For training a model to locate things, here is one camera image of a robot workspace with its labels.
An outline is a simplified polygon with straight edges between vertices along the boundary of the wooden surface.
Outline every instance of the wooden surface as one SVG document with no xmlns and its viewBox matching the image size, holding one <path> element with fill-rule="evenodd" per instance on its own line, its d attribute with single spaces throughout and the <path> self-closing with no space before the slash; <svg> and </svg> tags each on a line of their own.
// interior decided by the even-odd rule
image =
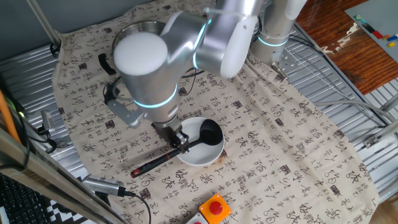
<svg viewBox="0 0 398 224">
<path fill-rule="evenodd" d="M 397 224 L 398 223 L 398 195 L 381 203 L 373 213 L 369 224 Z"/>
<path fill-rule="evenodd" d="M 365 95 L 397 78 L 398 63 L 345 13 L 363 2 L 308 0 L 297 22 Z"/>
</svg>

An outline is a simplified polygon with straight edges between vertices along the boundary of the metal pot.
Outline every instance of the metal pot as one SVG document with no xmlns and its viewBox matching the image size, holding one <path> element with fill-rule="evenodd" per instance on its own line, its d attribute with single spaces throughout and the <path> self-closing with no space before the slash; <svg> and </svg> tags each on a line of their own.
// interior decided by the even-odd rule
<svg viewBox="0 0 398 224">
<path fill-rule="evenodd" d="M 140 21 L 127 26 L 126 28 L 121 30 L 118 34 L 116 34 L 116 37 L 113 39 L 111 55 L 113 56 L 113 52 L 117 44 L 121 40 L 123 40 L 123 38 L 138 32 L 150 32 L 152 34 L 160 35 L 160 33 L 162 33 L 163 31 L 164 26 L 165 26 L 164 22 L 158 22 L 158 21 Z M 105 72 L 108 73 L 108 75 L 114 75 L 117 73 L 117 71 L 111 68 L 107 63 L 106 54 L 98 55 L 98 60 L 99 64 L 102 66 Z"/>
</svg>

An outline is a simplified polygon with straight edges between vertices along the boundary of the white bowl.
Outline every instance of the white bowl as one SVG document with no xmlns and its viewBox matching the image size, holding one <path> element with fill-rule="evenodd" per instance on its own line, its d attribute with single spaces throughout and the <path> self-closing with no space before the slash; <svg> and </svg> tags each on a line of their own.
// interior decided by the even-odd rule
<svg viewBox="0 0 398 224">
<path fill-rule="evenodd" d="M 182 131 L 189 136 L 189 141 L 193 142 L 199 138 L 200 126 L 207 118 L 189 118 L 182 121 Z M 179 154 L 178 158 L 190 166 L 207 166 L 216 161 L 224 149 L 223 140 L 215 146 L 205 143 L 197 144 L 190 149 L 187 154 Z"/>
</svg>

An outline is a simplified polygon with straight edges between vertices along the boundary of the keyboard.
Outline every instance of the keyboard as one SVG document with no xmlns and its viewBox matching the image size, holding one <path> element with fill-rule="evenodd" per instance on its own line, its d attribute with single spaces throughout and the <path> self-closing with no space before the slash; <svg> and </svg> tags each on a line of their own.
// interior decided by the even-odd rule
<svg viewBox="0 0 398 224">
<path fill-rule="evenodd" d="M 10 224 L 50 223 L 41 194 L 0 174 L 0 207 L 3 206 Z"/>
</svg>

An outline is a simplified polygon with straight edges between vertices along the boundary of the red button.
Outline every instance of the red button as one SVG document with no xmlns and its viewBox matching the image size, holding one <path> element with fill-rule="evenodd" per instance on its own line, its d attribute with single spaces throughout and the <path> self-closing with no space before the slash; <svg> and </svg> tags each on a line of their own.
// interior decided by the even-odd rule
<svg viewBox="0 0 398 224">
<path fill-rule="evenodd" d="M 213 215 L 219 215 L 223 211 L 223 206 L 219 202 L 213 202 L 210 204 L 210 212 Z"/>
</svg>

